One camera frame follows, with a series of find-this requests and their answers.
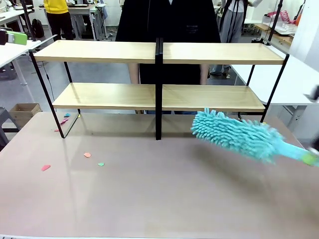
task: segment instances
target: chenille bristle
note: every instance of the chenille bristle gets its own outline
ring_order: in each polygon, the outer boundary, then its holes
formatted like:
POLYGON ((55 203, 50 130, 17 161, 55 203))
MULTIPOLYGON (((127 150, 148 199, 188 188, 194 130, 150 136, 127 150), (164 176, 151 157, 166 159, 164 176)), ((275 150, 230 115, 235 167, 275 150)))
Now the chenille bristle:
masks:
POLYGON ((209 112, 209 109, 198 112, 191 130, 197 138, 265 162, 273 162, 276 145, 283 140, 267 124, 231 119, 223 112, 209 112))

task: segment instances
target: gray pants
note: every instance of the gray pants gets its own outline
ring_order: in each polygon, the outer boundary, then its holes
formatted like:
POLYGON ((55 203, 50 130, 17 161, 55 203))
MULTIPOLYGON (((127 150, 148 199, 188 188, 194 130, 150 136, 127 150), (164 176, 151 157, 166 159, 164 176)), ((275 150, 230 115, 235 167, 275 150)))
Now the gray pants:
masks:
MULTIPOLYGON (((238 43, 241 36, 241 30, 243 26, 244 13, 238 12, 235 19, 236 13, 228 10, 225 15, 225 19, 221 28, 220 40, 222 43, 238 43)), ((211 65, 210 72, 212 74, 221 74, 223 65, 211 65)), ((229 65, 224 65, 224 70, 229 68, 229 65)))

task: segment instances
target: yellow shirt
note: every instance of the yellow shirt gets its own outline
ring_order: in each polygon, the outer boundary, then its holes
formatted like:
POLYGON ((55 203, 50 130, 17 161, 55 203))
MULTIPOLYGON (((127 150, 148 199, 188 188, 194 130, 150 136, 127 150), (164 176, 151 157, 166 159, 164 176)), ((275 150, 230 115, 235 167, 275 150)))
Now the yellow shirt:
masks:
POLYGON ((65 0, 44 0, 44 7, 47 13, 62 14, 68 12, 65 0))

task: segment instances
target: black bag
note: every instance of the black bag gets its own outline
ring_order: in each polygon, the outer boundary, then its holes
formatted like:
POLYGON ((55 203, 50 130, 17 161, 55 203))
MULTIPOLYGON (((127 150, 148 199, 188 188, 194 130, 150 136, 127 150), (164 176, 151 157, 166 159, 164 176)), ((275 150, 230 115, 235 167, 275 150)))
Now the black bag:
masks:
POLYGON ((38 19, 32 20, 32 30, 33 30, 34 36, 36 38, 44 37, 44 30, 43 30, 43 26, 42 26, 42 23, 40 20, 38 20, 38 19))

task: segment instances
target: shelf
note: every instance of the shelf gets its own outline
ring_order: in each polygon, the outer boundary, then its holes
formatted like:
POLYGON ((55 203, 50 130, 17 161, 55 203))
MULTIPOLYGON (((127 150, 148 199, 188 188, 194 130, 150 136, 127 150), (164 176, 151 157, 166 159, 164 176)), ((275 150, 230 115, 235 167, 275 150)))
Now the shelf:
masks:
POLYGON ((163 85, 163 110, 263 112, 265 107, 247 86, 163 85))
POLYGON ((164 43, 164 64, 282 65, 283 58, 258 43, 164 43))
POLYGON ((70 83, 53 106, 58 109, 155 110, 155 85, 70 83))
MULTIPOLYGON (((155 110, 155 86, 71 83, 54 101, 59 109, 155 110)), ((246 86, 163 85, 163 110, 262 112, 264 106, 246 86)))
POLYGON ((58 40, 34 54, 37 61, 155 63, 155 43, 58 40))

